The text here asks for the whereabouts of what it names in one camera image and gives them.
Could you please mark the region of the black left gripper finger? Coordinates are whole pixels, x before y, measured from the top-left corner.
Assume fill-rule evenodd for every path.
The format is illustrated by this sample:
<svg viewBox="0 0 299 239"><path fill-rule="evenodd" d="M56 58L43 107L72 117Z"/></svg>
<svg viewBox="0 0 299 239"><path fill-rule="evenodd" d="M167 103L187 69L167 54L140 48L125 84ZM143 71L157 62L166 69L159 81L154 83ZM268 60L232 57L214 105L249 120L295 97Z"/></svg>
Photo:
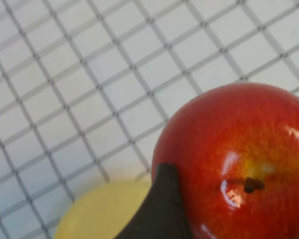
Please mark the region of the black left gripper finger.
<svg viewBox="0 0 299 239"><path fill-rule="evenodd" d="M191 239L175 165L159 163L145 200L117 239Z"/></svg>

